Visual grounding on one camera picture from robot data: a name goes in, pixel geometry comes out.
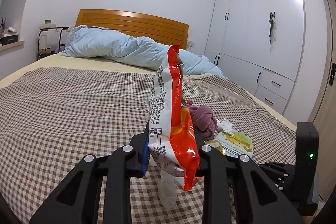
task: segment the black box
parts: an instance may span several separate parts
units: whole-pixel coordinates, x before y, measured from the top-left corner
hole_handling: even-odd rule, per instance
[[[13,33],[13,34],[7,33],[4,35],[4,37],[0,39],[0,42],[4,46],[7,44],[15,43],[18,40],[19,40],[19,35],[17,33]]]

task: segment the bed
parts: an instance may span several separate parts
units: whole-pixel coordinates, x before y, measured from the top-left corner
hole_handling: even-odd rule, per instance
[[[188,36],[184,23],[122,11],[81,10],[76,25],[80,24],[145,35],[182,48]],[[179,31],[174,38],[172,30]],[[0,156],[6,159],[0,162],[0,193],[21,223],[28,223],[84,155],[109,155],[143,132],[154,74],[103,58],[56,54],[0,81]],[[216,118],[232,120],[252,138],[257,163],[295,162],[295,126],[263,102],[210,74],[184,76],[183,85],[186,99],[209,105]],[[202,183],[192,191],[179,191],[176,208],[166,211],[157,195],[159,178],[158,168],[151,166],[143,179],[131,179],[133,223],[201,223]]]

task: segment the white wardrobe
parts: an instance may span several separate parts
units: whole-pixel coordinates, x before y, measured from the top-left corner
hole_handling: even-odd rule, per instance
[[[270,15],[276,27],[270,39]],[[303,0],[216,0],[205,56],[283,113],[301,59]]]

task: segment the door frame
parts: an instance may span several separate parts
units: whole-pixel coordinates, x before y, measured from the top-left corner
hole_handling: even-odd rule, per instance
[[[320,107],[322,105],[322,101],[324,98],[324,95],[326,93],[326,89],[329,82],[329,76],[331,72],[331,64],[332,64],[332,52],[333,52],[333,25],[332,25],[332,19],[331,19],[331,11],[330,11],[330,5],[329,0],[323,0],[325,5],[325,13],[327,17],[327,32],[328,32],[328,42],[327,42],[327,56],[325,59],[325,68],[323,73],[323,78],[321,82],[321,87],[319,90],[319,93],[316,98],[315,105],[311,111],[311,114],[309,116],[308,122],[314,122],[315,118],[320,110]]]

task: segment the pink towel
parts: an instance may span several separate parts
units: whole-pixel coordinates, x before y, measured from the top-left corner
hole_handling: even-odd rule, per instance
[[[209,138],[217,129],[217,120],[213,117],[213,112],[207,105],[188,105],[188,109],[193,121],[194,131],[202,137]]]

